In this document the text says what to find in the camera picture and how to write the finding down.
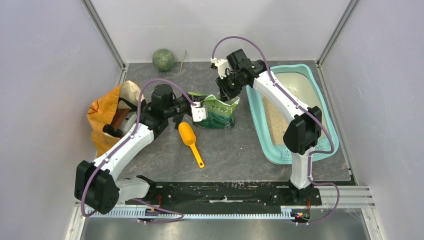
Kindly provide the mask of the green cat litter bag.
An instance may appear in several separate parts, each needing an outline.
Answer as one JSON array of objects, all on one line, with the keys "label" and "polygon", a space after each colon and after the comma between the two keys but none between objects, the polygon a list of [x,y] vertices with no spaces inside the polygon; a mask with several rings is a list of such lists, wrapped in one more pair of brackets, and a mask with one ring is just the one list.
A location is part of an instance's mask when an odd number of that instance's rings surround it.
[{"label": "green cat litter bag", "polygon": [[194,126],[206,129],[232,129],[235,126],[235,112],[240,103],[240,97],[228,101],[221,101],[217,95],[197,92],[188,92],[194,97],[204,97],[202,103],[207,109],[207,118],[200,122],[192,122]]}]

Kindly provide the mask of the orange plastic scoop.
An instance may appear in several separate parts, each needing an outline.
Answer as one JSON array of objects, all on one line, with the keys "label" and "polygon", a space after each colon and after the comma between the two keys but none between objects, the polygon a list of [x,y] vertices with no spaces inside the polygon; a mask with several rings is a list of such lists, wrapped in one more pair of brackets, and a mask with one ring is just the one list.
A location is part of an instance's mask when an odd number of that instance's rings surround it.
[{"label": "orange plastic scoop", "polygon": [[199,168],[204,168],[205,167],[205,163],[197,149],[196,146],[196,136],[195,133],[192,129],[192,127],[187,123],[187,122],[181,122],[178,126],[178,132],[180,134],[180,137],[183,141],[183,143],[190,147],[192,154],[199,166]]}]

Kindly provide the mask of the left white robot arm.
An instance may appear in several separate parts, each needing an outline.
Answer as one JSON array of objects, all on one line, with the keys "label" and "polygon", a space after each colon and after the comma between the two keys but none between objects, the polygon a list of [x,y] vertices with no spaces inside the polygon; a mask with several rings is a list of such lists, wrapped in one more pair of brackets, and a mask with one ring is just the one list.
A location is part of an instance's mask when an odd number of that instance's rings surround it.
[{"label": "left white robot arm", "polygon": [[177,97],[175,88],[173,82],[157,79],[152,100],[146,102],[143,90],[126,81],[92,103],[87,118],[97,157],[81,161],[75,176],[74,196],[82,209],[88,206],[106,214],[117,203],[140,199],[152,204],[156,200],[157,191],[147,180],[118,180],[118,176],[168,127],[170,118],[192,113],[195,98],[187,92]]}]

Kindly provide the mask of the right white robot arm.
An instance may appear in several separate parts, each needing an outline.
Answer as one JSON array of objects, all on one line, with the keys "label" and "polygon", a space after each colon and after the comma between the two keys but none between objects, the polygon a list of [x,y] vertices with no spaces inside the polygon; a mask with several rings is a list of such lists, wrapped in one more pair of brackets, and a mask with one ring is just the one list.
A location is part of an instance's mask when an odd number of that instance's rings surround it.
[{"label": "right white robot arm", "polygon": [[292,172],[289,180],[289,200],[300,205],[313,190],[312,155],[321,136],[322,111],[309,107],[296,98],[271,71],[266,60],[250,60],[242,49],[229,54],[226,59],[211,57],[211,68],[216,69],[220,95],[231,100],[243,87],[249,86],[264,95],[283,115],[288,128],[283,135],[291,151]]}]

